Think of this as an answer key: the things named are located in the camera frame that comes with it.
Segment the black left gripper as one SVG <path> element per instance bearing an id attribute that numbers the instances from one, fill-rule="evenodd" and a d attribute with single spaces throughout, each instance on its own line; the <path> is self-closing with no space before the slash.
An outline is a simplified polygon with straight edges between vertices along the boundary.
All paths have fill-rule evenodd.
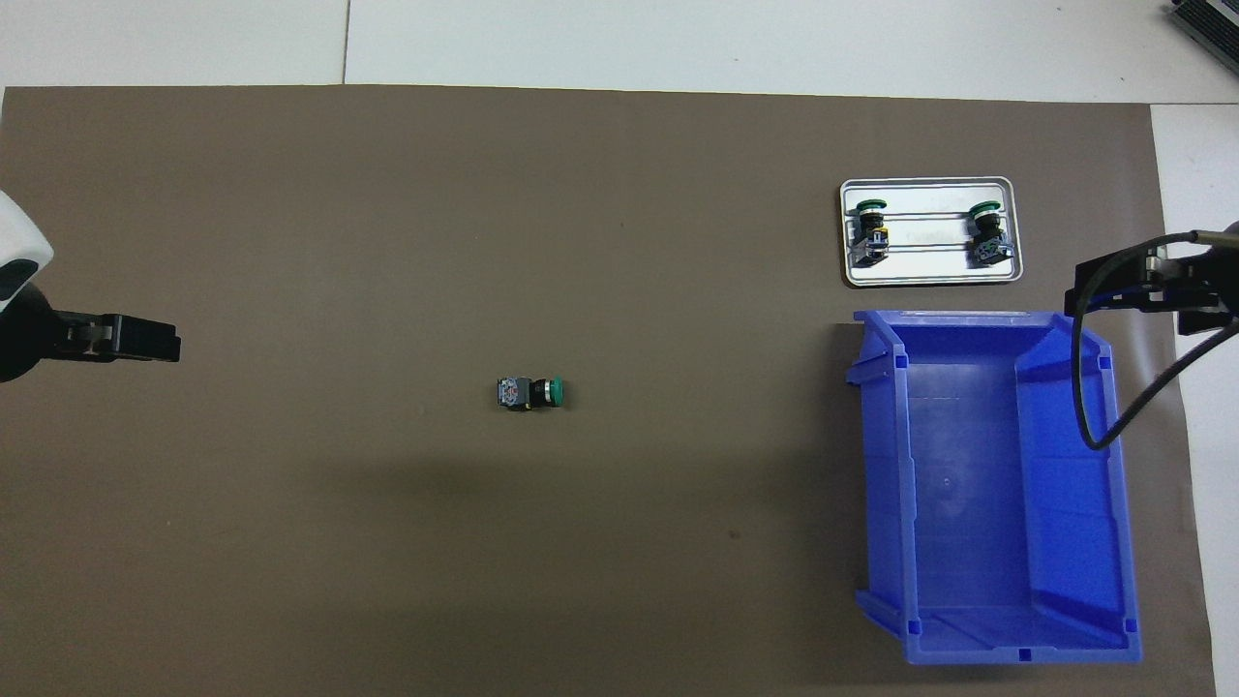
<path id="1" fill-rule="evenodd" d="M 173 323 L 133 314 L 56 313 L 45 293 L 26 284 L 1 314 L 1 383 L 26 375 L 55 345 L 63 361 L 176 363 L 182 340 Z"/>

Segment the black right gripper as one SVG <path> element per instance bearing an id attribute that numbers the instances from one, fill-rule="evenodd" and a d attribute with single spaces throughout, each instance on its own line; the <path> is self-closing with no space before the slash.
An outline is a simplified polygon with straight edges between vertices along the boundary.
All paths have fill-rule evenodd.
<path id="1" fill-rule="evenodd" d="M 1238 253 L 1239 222 L 1222 230 L 1222 246 Z M 1087 300 L 1087 313 L 1101 310 L 1132 310 L 1141 313 L 1158 311 L 1158 287 L 1149 259 L 1158 256 L 1158 248 L 1137 248 L 1137 253 L 1110 253 L 1079 262 L 1073 270 L 1073 284 L 1066 290 L 1066 314 L 1075 318 L 1080 297 Z M 1103 266 L 1118 258 L 1109 274 Z M 1193 255 L 1177 258 L 1173 274 L 1165 282 L 1163 300 L 1170 301 L 1177 313 L 1178 336 L 1202 334 L 1233 326 L 1238 318 L 1238 255 Z M 1098 274 L 1101 280 L 1087 291 Z"/>

